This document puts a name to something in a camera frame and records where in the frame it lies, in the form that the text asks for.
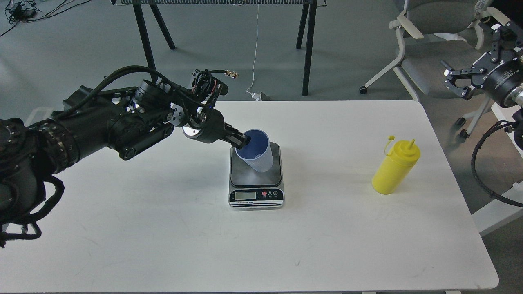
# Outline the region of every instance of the digital kitchen scale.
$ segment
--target digital kitchen scale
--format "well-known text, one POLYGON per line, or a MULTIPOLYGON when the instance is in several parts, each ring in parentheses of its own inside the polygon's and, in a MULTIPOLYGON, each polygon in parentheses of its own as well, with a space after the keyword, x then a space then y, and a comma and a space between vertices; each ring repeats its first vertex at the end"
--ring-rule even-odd
POLYGON ((235 209, 278 209, 285 200, 281 172, 280 146, 270 143, 272 167, 257 172, 231 148, 229 205, 235 209))

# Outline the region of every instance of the cup rim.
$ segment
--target cup rim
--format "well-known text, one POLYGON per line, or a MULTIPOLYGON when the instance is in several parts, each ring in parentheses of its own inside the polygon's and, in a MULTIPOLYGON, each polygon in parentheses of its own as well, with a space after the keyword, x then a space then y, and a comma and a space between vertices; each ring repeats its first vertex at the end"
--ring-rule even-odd
POLYGON ((247 131, 245 131, 244 134, 247 134, 247 133, 250 132, 250 131, 260 131, 260 132, 262 132, 262 133, 265 135, 265 137, 267 137, 268 144, 267 144, 267 147, 265 148, 265 150, 263 151, 263 153, 257 155, 257 156, 254 157, 253 159, 246 159, 246 158, 241 157, 241 156, 238 154, 238 148, 235 147, 235 148, 234 148, 234 151, 236 152, 236 155, 237 155, 241 160, 244 160, 244 161, 254 161, 254 160, 256 160, 256 159, 262 157, 262 156, 267 152, 267 150, 270 148, 270 139, 269 139, 269 135, 267 135, 266 132, 264 132, 264 131, 262 131, 262 130, 260 130, 260 129, 251 129, 251 130, 247 130, 247 131))

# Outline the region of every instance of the black table leg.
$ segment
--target black table leg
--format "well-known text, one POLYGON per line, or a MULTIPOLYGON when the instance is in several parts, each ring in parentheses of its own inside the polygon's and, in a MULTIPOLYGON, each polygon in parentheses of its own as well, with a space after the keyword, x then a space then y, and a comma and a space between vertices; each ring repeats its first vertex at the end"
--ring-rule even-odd
MULTIPOLYGON (((140 31, 140 38, 142 39, 143 51, 145 52, 145 59, 147 59, 147 66, 151 69, 156 70, 154 65, 153 51, 151 50, 151 44, 149 43, 149 36, 147 35, 147 28, 145 27, 145 20, 143 19, 143 11, 141 5, 133 5, 134 15, 136 16, 136 22, 138 24, 138 30, 140 31)), ((157 76, 151 74, 151 81, 156 82, 157 76)))
POLYGON ((305 22, 307 21, 307 12, 309 11, 309 4, 303 3, 301 10, 300 29, 298 30, 298 40, 296 41, 296 49, 301 49, 301 42, 303 40, 303 32, 305 31, 305 22))
POLYGON ((316 21, 317 0, 313 0, 309 7, 309 26, 307 27, 307 48, 305 51, 305 69, 303 71, 302 96, 309 94, 309 77, 311 75, 312 41, 314 39, 314 23, 316 21))
POLYGON ((165 22, 163 21, 163 17, 160 14, 160 10, 158 9, 157 5, 149 5, 151 7, 151 10, 153 11, 154 18, 156 18, 156 21, 158 22, 158 25, 160 26, 160 30, 162 30, 162 33, 164 34, 165 41, 167 41, 167 44, 169 45, 169 49, 174 50, 176 47, 174 46, 173 40, 170 37, 169 31, 167 30, 167 26, 165 25, 165 22))

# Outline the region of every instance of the yellow squeeze bottle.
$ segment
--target yellow squeeze bottle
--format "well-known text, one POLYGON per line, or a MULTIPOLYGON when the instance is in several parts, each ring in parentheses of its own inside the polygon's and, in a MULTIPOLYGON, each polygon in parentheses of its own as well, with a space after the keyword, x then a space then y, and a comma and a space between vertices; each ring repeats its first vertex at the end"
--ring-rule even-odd
MULTIPOLYGON (((387 146, 394 140, 394 136, 389 136, 387 146)), ((380 168, 372 178, 373 188, 381 194, 390 194, 403 181, 405 176, 411 171, 421 155, 419 147, 412 141, 398 141, 391 148, 389 154, 385 152, 385 159, 380 168)))

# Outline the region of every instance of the yellow bottle cap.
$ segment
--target yellow bottle cap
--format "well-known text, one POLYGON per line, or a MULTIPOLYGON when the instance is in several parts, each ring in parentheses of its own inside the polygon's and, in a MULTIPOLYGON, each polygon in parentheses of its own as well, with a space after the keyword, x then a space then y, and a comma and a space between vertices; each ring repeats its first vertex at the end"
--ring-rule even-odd
POLYGON ((398 141, 394 144, 391 153, 388 155, 394 162, 404 165, 413 166, 421 156, 419 147, 412 141, 398 141))

